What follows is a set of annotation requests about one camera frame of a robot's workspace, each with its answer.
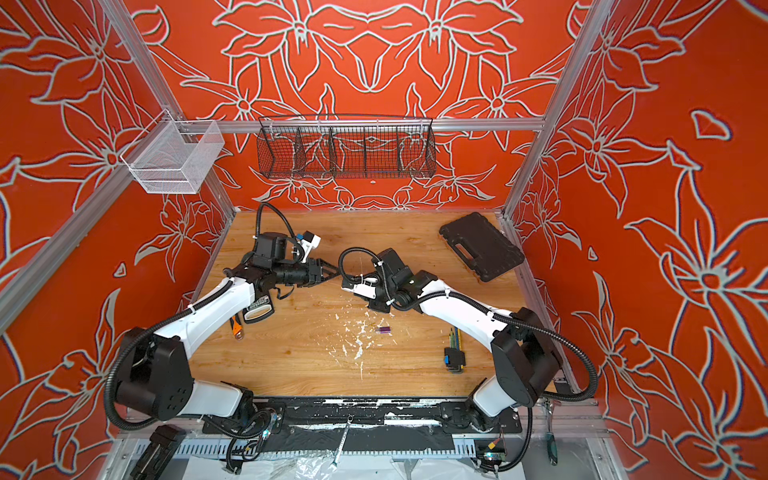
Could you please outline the black clamp block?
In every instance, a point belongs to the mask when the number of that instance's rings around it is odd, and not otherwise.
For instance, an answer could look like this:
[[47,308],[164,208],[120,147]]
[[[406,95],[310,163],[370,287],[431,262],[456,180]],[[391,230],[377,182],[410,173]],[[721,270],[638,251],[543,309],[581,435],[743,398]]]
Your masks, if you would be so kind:
[[185,438],[186,431],[177,426],[157,427],[149,438],[148,447],[131,470],[129,477],[134,480],[160,479]]

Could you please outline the black plastic tool case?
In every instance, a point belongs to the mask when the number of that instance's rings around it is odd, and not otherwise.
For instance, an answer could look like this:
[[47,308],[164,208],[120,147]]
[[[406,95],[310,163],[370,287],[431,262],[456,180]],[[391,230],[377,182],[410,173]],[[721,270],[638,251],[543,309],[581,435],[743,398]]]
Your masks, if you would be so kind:
[[439,234],[465,266],[485,283],[525,262],[520,248],[479,212],[442,225]]

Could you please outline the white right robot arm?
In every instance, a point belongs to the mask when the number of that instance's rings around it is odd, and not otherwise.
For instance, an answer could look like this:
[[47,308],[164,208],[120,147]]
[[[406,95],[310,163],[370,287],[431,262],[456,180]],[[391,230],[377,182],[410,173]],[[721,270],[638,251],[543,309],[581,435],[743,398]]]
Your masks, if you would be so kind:
[[[342,289],[363,298],[372,310],[416,311],[459,329],[491,354],[494,375],[470,395],[473,407],[496,417],[511,407],[533,407],[542,398],[580,402],[597,392],[597,368],[588,355],[559,333],[542,326],[530,309],[516,312],[494,308],[451,288],[436,275],[417,273],[393,249],[378,254],[350,247],[338,259]],[[549,392],[548,385],[563,366],[558,348],[569,350],[584,365],[587,386],[575,393]]]

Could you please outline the green handled screwdriver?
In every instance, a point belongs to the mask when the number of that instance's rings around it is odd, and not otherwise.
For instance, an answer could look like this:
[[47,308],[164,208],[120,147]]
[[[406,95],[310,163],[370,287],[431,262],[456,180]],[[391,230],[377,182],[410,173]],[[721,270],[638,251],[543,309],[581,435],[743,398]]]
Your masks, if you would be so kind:
[[556,436],[553,432],[553,412],[554,405],[549,398],[545,398],[542,402],[542,409],[545,416],[546,432],[545,432],[545,444],[549,463],[551,466],[557,466],[559,463],[559,454],[556,443]]

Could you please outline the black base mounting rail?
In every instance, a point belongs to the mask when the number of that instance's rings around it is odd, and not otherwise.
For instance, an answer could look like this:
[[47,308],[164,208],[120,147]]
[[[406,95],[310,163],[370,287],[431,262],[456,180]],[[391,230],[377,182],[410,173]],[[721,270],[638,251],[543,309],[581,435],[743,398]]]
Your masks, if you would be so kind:
[[267,453],[330,451],[344,454],[472,457],[475,446],[523,432],[516,410],[486,417],[465,397],[289,397],[254,400],[276,414]]

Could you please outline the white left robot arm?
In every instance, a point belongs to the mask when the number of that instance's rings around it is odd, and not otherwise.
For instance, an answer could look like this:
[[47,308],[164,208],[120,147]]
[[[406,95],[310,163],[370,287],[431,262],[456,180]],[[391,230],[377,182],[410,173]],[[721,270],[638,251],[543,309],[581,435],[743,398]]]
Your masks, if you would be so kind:
[[319,236],[298,234],[288,221],[283,232],[265,231],[269,207],[259,205],[251,250],[212,291],[172,317],[126,334],[103,391],[112,425],[136,431],[179,416],[217,422],[252,415],[248,389],[194,379],[190,359],[221,326],[268,318],[273,292],[311,288],[340,274],[336,266],[312,257]]

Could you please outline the orange handled tool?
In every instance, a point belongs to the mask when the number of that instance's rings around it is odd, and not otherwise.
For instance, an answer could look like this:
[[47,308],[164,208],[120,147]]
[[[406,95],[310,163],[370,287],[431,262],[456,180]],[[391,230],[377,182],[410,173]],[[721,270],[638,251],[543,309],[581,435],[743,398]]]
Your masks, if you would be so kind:
[[242,315],[240,313],[233,315],[230,318],[230,327],[234,338],[238,341],[242,340],[245,336],[244,324]]

